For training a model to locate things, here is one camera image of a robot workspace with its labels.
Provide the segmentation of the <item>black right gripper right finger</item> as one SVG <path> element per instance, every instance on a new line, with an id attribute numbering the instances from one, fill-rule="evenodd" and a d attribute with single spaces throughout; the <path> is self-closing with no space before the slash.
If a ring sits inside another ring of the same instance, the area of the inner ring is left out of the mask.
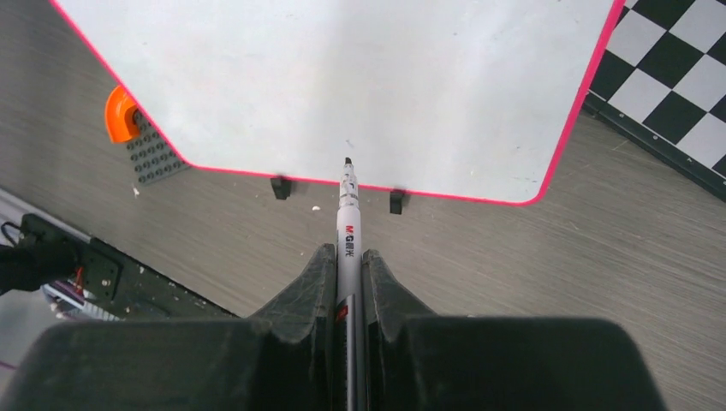
<path id="1" fill-rule="evenodd" d="M 382 410 L 663 410 L 630 335 L 609 320 L 443 316 L 382 255 L 363 273 L 378 321 Z"/>

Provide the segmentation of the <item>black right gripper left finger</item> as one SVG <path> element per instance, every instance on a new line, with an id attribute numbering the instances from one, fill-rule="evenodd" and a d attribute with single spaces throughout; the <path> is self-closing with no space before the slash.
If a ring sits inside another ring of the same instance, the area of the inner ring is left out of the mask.
<path id="1" fill-rule="evenodd" d="M 4 410 L 316 410 L 335 248 L 244 319 L 75 321 L 45 331 Z"/>

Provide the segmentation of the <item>white marker pen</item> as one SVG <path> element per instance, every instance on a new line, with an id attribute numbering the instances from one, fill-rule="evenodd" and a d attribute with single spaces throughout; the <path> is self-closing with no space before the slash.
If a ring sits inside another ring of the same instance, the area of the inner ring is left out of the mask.
<path id="1" fill-rule="evenodd" d="M 336 214 L 335 408 L 367 410 L 366 326 L 362 293 L 358 182 L 346 158 Z"/>

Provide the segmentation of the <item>white board with pink frame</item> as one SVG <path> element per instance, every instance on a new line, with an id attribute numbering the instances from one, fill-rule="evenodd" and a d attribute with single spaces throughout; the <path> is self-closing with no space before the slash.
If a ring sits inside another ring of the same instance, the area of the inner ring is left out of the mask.
<path id="1" fill-rule="evenodd" d="M 621 1 L 56 1 L 202 170 L 528 206 Z"/>

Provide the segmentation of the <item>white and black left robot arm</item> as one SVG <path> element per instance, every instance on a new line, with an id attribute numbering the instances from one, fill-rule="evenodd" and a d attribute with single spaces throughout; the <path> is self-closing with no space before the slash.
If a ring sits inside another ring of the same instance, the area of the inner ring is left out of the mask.
<path id="1" fill-rule="evenodd" d="M 1 246 L 1 295 L 12 290 L 33 292 L 47 283 L 68 279 L 77 265 L 77 250 L 67 242 Z"/>

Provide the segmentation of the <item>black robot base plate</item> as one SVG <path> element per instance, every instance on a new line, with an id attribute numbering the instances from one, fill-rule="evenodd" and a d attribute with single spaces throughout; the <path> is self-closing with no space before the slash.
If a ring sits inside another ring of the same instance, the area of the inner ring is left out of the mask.
<path id="1" fill-rule="evenodd" d="M 41 288 L 50 305 L 72 319 L 233 318 L 234 314 L 92 237 L 79 236 L 39 215 L 21 220 L 22 246 L 72 242 L 77 268 L 71 277 Z"/>

